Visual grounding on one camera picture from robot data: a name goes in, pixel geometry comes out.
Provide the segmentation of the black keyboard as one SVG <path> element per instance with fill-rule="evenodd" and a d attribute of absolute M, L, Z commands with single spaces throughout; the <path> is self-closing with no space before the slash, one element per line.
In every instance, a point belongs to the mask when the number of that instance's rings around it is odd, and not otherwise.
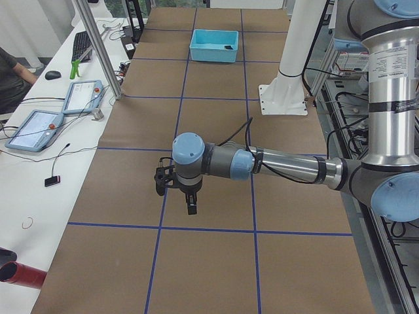
<path fill-rule="evenodd" d="M 79 60 L 79 57 L 85 53 L 90 46 L 91 41 L 86 31 L 76 33 L 73 41 L 73 54 L 71 61 Z"/>

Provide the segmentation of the small silver cylinder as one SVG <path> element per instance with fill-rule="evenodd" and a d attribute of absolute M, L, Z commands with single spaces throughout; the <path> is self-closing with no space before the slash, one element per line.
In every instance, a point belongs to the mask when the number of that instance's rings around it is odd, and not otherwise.
<path fill-rule="evenodd" d="M 104 117 L 101 109 L 99 109 L 99 108 L 93 109 L 91 114 L 92 114 L 92 120 L 93 121 L 101 120 Z"/>

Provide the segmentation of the near blue teach pendant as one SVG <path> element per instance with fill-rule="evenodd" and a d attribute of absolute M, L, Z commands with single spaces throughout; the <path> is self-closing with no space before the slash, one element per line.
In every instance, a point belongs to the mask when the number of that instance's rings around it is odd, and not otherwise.
<path fill-rule="evenodd" d="M 40 152 L 63 124 L 64 114 L 34 110 L 6 142 L 7 148 Z"/>

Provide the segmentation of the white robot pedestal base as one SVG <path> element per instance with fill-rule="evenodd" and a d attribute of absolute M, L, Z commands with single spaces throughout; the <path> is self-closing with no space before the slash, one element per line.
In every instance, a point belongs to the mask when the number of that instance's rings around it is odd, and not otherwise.
<path fill-rule="evenodd" d="M 277 77 L 269 85 L 259 86 L 263 115 L 308 114 L 302 83 L 303 71 L 325 9 L 326 1 L 295 1 Z"/>

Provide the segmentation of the blue teach pendant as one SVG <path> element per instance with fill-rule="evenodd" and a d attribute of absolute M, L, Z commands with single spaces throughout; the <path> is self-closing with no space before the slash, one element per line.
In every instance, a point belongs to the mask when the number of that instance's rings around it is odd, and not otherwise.
<path fill-rule="evenodd" d="M 34 110 L 6 142 L 7 148 L 40 152 L 63 124 L 64 114 Z"/>
<path fill-rule="evenodd" d="M 97 108 L 104 96 L 101 80 L 72 82 L 69 85 L 64 104 L 63 114 L 91 113 Z"/>

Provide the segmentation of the light blue plastic bin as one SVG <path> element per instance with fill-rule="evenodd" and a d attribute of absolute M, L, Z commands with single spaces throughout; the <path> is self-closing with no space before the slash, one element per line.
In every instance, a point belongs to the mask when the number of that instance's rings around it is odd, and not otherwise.
<path fill-rule="evenodd" d="M 237 31 L 195 29 L 189 45 L 193 61 L 234 63 L 238 52 Z M 234 50 L 224 49 L 231 45 Z"/>

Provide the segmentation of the red bottle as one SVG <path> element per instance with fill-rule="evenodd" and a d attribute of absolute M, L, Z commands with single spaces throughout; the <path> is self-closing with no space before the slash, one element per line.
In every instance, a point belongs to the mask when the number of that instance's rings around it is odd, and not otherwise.
<path fill-rule="evenodd" d="M 1 282 L 41 289 L 47 272 L 21 264 L 8 262 L 1 266 Z"/>

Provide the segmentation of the far blue teach pendant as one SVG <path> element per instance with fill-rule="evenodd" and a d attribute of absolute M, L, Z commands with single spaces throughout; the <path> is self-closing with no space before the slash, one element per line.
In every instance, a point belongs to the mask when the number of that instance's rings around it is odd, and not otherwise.
<path fill-rule="evenodd" d="M 64 104 L 63 114 L 91 113 L 97 108 L 104 96 L 101 80 L 72 82 L 69 85 Z"/>

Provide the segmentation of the aluminium frame post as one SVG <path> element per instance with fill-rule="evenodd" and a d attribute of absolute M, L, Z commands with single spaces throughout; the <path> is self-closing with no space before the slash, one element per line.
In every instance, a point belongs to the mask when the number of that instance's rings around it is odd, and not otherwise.
<path fill-rule="evenodd" d="M 96 51 L 108 85 L 111 88 L 115 99 L 119 100 L 122 96 L 122 90 L 116 78 L 115 72 L 113 71 L 111 60 L 109 59 L 109 55 L 101 39 L 101 35 L 98 31 L 98 27 L 96 25 L 92 11 L 90 10 L 89 4 L 84 0 L 75 0 L 75 8 L 81 17 L 81 21 L 83 22 L 88 36 L 90 37 L 92 46 Z"/>

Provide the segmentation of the small black sensor device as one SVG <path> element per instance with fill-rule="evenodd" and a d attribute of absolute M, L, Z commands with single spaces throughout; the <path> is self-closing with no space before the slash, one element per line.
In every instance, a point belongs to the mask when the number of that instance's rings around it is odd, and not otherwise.
<path fill-rule="evenodd" d="M 60 181 L 61 181 L 61 178 L 59 175 L 51 176 L 44 180 L 44 186 L 45 187 L 53 186 L 55 184 L 59 184 Z"/>

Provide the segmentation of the black computer mouse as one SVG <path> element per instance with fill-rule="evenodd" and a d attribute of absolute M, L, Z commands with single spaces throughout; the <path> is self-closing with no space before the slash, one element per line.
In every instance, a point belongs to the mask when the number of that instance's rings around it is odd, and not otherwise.
<path fill-rule="evenodd" d="M 62 74 L 59 71 L 47 71 L 45 73 L 46 80 L 55 80 L 62 77 Z"/>

